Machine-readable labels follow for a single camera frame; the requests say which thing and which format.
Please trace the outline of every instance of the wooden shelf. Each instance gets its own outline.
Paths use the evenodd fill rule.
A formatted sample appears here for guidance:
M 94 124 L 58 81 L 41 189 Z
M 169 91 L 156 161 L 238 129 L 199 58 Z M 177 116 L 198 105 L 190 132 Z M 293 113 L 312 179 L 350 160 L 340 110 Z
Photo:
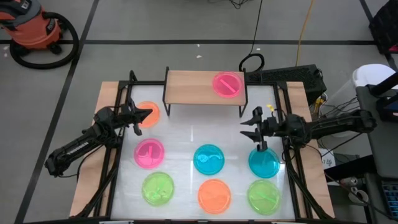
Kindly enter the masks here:
M 171 71 L 167 73 L 166 104 L 236 105 L 246 104 L 243 72 L 235 72 L 242 81 L 242 89 L 233 98 L 219 96 L 213 90 L 213 79 L 220 72 Z

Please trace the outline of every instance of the blue petri dish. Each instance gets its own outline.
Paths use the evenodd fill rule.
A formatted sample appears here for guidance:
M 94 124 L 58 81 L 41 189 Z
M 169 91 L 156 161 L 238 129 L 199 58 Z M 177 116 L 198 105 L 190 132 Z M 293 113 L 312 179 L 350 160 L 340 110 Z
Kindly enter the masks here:
M 264 152 L 258 152 L 257 149 L 254 149 L 249 155 L 249 167 L 256 176 L 271 178 L 279 171 L 279 159 L 270 148 Z
M 212 144 L 200 146 L 193 155 L 193 164 L 202 174 L 215 175 L 224 166 L 224 154 L 219 147 Z

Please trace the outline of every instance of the green petri dish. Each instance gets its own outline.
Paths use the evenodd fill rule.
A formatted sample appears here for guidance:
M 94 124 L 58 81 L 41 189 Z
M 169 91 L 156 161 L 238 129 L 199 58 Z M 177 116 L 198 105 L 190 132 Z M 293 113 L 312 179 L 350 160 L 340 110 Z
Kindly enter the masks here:
M 272 215 L 279 209 L 280 192 L 269 180 L 256 180 L 248 190 L 251 208 L 261 215 Z
M 166 173 L 154 172 L 142 184 L 142 196 L 153 206 L 166 204 L 174 194 L 173 179 Z

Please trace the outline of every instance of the petri dish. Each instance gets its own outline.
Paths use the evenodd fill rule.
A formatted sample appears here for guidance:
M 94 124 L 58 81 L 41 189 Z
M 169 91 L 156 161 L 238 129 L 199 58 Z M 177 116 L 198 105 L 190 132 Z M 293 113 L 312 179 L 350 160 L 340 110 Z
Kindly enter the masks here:
M 139 103 L 137 107 L 140 109 L 152 109 L 152 113 L 148 115 L 148 117 L 145 118 L 145 120 L 143 120 L 141 124 L 139 124 L 140 128 L 150 128 L 159 121 L 160 109 L 156 103 L 151 101 L 144 101 Z
M 279 171 L 279 159 L 271 148 L 264 152 L 254 149 L 249 155 L 249 167 L 258 177 L 271 178 Z
M 164 147 L 156 139 L 141 141 L 134 150 L 134 160 L 144 169 L 153 169 L 163 161 Z
M 221 180 L 207 180 L 199 188 L 198 203 L 206 213 L 223 213 L 231 203 L 231 191 Z
M 149 174 L 142 184 L 142 196 L 153 206 L 166 204 L 174 194 L 173 179 L 164 172 Z
M 214 91 L 224 98 L 238 96 L 242 87 L 241 78 L 234 72 L 220 72 L 213 78 Z
M 193 155 L 193 164 L 202 174 L 214 175 L 224 166 L 225 158 L 221 149 L 212 144 L 200 146 Z
M 261 215 L 272 215 L 279 209 L 281 195 L 278 188 L 269 180 L 256 180 L 248 190 L 251 208 Z

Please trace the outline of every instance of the orange petri dish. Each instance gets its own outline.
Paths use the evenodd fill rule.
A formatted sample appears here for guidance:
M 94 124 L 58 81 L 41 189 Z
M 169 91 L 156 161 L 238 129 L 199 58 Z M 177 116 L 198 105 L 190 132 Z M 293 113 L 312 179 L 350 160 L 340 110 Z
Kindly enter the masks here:
M 207 213 L 223 213 L 231 203 L 231 191 L 221 180 L 207 180 L 199 188 L 198 203 Z
M 137 107 L 140 109 L 152 109 L 152 113 L 150 115 L 148 115 L 148 117 L 145 118 L 145 120 L 141 124 L 139 124 L 140 128 L 153 127 L 153 125 L 155 125 L 159 121 L 160 109 L 156 105 L 156 103 L 151 102 L 151 101 L 144 101 L 144 102 L 139 103 L 137 105 Z

